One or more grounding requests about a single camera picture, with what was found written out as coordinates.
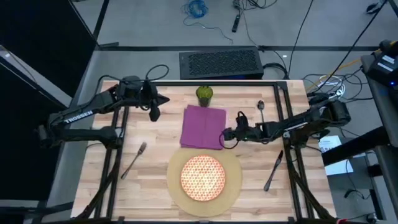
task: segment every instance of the cloth napkin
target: cloth napkin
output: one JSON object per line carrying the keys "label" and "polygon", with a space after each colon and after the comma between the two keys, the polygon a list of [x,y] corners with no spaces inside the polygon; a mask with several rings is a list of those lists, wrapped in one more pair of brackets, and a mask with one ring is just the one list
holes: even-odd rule
{"label": "cloth napkin", "polygon": [[184,111],[180,144],[182,147],[222,149],[219,138],[224,144],[220,134],[225,123],[225,110],[188,105]]}

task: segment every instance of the white paper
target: white paper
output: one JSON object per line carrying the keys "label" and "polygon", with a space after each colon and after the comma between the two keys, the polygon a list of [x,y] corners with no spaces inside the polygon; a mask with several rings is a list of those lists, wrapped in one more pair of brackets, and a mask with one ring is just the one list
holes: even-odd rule
{"label": "white paper", "polygon": [[[339,145],[341,145],[341,141],[338,136],[325,136],[321,138],[321,141],[319,142],[319,149],[322,153],[324,153]],[[353,167],[351,166],[351,163],[349,163],[349,161],[347,163],[346,169],[346,162],[347,160],[343,160],[326,166],[326,175],[345,174],[347,173],[347,171],[354,172]]]}

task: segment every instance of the wooden tabletop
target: wooden tabletop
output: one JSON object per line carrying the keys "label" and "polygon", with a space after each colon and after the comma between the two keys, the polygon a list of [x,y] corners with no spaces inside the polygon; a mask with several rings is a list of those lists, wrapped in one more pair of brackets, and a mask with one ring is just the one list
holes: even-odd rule
{"label": "wooden tabletop", "polygon": [[[294,114],[306,111],[308,100],[303,82],[292,80],[287,83]],[[115,84],[117,83],[106,81],[103,90]],[[147,148],[133,165],[126,179],[118,181],[113,220],[117,220],[119,216],[126,217],[126,220],[203,220],[177,207],[169,195],[166,181],[168,161],[173,153],[180,149],[184,109],[187,105],[198,104],[196,89],[197,86],[158,86],[159,93],[169,97],[170,101],[159,107],[162,114],[155,123],[149,120],[148,111],[130,108],[119,174],[126,170],[143,141],[147,143]],[[214,95],[210,107],[227,111],[226,127],[236,127],[235,118],[239,110],[246,114],[250,125],[261,122],[260,111],[256,108],[259,100],[265,102],[265,121],[279,120],[271,86],[213,86],[212,89]],[[282,91],[280,95],[286,118]],[[111,125],[112,116],[112,113],[96,115],[93,128]],[[310,142],[309,145],[317,147],[316,142]],[[227,212],[206,220],[286,221],[287,217],[295,217],[285,157],[275,173],[271,189],[268,192],[262,189],[281,150],[283,150],[281,138],[267,145],[254,142],[239,143],[233,152],[243,168],[240,196]],[[330,214],[335,216],[320,153],[306,148],[302,149],[302,155],[310,190]],[[87,150],[72,217],[83,211],[98,190],[104,158],[105,148],[102,145],[92,146]],[[102,216],[106,213],[108,193],[103,203]],[[300,190],[299,195],[303,216],[306,217],[305,203]]]}

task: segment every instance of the concrete floor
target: concrete floor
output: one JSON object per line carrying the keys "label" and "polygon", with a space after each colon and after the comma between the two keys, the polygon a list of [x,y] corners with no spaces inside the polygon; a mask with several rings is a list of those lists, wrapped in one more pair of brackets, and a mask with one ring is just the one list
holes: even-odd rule
{"label": "concrete floor", "polygon": [[[301,32],[299,46],[329,45],[350,46],[359,35],[371,16],[364,13],[365,8],[375,0],[316,0]],[[238,31],[232,34],[230,29],[233,24],[236,10],[231,7],[231,0],[209,1],[205,0],[209,13],[200,22],[207,26],[218,26],[224,33],[233,38],[233,45],[252,45],[247,37],[243,20]],[[103,1],[87,0],[75,2],[78,12],[86,22],[90,31],[93,31],[96,20],[101,10]],[[185,46],[185,45],[230,45],[217,30],[205,30],[200,26],[187,27],[182,21],[185,14],[180,8],[186,0],[113,0],[110,1],[105,15],[103,26],[98,37],[100,44],[119,42],[123,46]],[[274,6],[265,10],[246,12],[248,28],[252,39],[261,45],[293,45],[302,19],[306,13],[310,0],[305,1],[278,1]],[[385,6],[376,20],[363,35],[358,45],[378,45],[384,39],[396,39],[398,18],[389,6]],[[179,52],[95,52],[91,59],[80,102],[87,101],[93,94],[97,79],[104,75],[125,77],[137,75],[143,78],[146,71],[154,65],[164,63],[170,67],[170,73],[165,79],[178,80],[180,78],[178,65]],[[290,52],[279,52],[286,55],[285,63],[289,64]],[[291,79],[302,79],[309,73],[326,74],[332,72],[344,57],[346,52],[295,52],[291,68]],[[260,53],[262,63],[279,62],[274,52]],[[346,62],[359,58],[370,52],[353,52]],[[340,71],[346,74],[358,69],[360,64],[353,65]],[[358,76],[366,81],[363,73]],[[281,79],[283,74],[279,71],[268,69],[263,79]],[[308,78],[315,81],[317,77]],[[345,97],[349,98],[359,91],[359,86],[346,84]],[[364,86],[358,98],[370,97],[368,86]],[[376,106],[372,100],[356,101],[348,105],[353,120],[345,126],[356,134],[364,134],[381,125]],[[77,126],[90,126],[92,119],[82,121]],[[331,129],[331,134],[340,135],[337,129]],[[63,183],[76,185],[80,176],[80,167],[84,159],[84,152],[68,150],[77,147],[73,143],[63,150],[62,159],[56,175],[49,205],[72,201],[74,188],[65,191]],[[396,222],[396,217],[391,213],[391,202],[388,201],[383,179],[377,178],[377,187],[384,194],[384,209],[388,212],[388,223]],[[345,189],[334,189],[333,181],[330,182],[332,196],[338,216],[356,217],[373,212],[370,199],[362,201],[354,195],[345,199]],[[46,217],[45,220],[59,219],[60,215]]]}

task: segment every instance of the green cup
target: green cup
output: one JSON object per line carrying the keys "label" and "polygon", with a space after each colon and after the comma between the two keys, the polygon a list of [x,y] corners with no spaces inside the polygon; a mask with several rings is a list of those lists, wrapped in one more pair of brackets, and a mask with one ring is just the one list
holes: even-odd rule
{"label": "green cup", "polygon": [[199,86],[197,89],[197,97],[201,107],[208,107],[213,96],[213,90],[210,86]]}

